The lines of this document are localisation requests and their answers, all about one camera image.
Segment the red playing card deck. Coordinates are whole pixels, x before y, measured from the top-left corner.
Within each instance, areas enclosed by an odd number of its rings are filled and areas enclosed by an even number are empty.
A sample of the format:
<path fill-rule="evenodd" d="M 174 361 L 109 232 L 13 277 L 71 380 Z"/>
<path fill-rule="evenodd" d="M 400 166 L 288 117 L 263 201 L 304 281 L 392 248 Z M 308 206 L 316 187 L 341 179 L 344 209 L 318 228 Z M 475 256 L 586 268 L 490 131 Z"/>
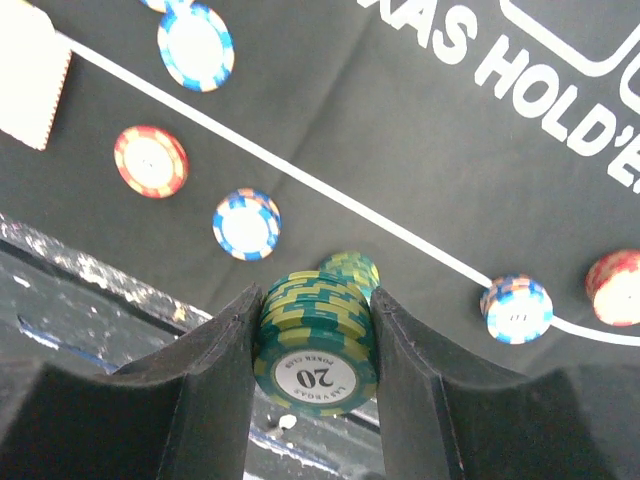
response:
<path fill-rule="evenodd" d="M 72 58 L 46 12 L 1 3 L 1 130 L 46 149 Z"/>

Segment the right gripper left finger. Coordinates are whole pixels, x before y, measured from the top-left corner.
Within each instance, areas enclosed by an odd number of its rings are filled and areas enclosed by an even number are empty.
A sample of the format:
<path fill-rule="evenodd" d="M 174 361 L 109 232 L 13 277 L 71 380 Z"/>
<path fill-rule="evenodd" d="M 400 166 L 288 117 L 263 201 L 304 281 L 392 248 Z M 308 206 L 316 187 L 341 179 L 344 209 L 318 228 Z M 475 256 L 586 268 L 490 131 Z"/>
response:
<path fill-rule="evenodd" d="M 239 479 L 254 395 L 262 292 L 119 368 L 81 375 L 41 361 L 1 366 L 5 479 Z"/>

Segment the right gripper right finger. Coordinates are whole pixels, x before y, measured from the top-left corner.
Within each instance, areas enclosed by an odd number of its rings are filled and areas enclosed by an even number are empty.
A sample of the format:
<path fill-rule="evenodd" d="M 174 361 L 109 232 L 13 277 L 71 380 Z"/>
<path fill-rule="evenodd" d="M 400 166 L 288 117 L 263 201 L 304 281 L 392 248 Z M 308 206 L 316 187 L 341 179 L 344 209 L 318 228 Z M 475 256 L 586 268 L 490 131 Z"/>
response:
<path fill-rule="evenodd" d="M 371 298 L 390 479 L 635 479 L 639 370 L 527 377 L 468 351 L 387 291 Z"/>

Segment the spread blue white chips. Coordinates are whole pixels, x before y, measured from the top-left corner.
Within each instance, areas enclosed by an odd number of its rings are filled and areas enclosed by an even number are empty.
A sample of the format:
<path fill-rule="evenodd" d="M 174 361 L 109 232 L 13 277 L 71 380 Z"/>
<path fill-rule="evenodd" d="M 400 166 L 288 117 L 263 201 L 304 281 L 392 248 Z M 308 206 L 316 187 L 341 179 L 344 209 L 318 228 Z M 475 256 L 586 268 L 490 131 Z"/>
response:
<path fill-rule="evenodd" d="M 162 14 L 157 45 L 170 76 L 196 92 L 211 92 L 226 83 L 235 62 L 233 38 L 222 18 L 196 1 L 146 1 Z"/>

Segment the blue poker chip stack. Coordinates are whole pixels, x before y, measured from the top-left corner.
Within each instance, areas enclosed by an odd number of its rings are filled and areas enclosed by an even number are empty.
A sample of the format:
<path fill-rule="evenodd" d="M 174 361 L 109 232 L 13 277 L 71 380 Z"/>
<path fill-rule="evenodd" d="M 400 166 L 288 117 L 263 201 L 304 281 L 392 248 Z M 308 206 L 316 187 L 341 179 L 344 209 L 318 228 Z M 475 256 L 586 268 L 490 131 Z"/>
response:
<path fill-rule="evenodd" d="M 212 230 L 221 248 L 243 261 L 258 261 L 275 249 L 282 229 L 276 203 L 264 192 L 240 188 L 216 207 Z"/>

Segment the red poker chip stack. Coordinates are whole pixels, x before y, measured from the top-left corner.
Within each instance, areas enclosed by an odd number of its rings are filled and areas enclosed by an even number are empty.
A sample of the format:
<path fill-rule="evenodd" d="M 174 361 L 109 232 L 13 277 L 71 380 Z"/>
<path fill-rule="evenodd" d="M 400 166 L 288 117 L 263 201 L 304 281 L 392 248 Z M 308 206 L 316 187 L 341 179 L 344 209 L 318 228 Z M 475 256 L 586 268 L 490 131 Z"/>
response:
<path fill-rule="evenodd" d="M 186 183 L 189 160 L 181 143 L 154 126 L 125 129 L 114 145 L 114 160 L 125 183 L 142 196 L 163 199 Z"/>

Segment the green poker chip stack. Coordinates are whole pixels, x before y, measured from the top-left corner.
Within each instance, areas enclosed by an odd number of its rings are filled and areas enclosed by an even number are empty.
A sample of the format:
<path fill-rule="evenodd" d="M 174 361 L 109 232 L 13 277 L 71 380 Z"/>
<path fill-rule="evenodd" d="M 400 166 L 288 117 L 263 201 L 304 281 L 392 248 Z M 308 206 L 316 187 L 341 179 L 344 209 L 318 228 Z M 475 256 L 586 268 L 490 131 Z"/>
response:
<path fill-rule="evenodd" d="M 379 285 L 374 261 L 354 250 L 277 280 L 264 298 L 254 347 L 260 389 L 313 416 L 342 415 L 374 397 L 379 374 L 369 302 Z"/>

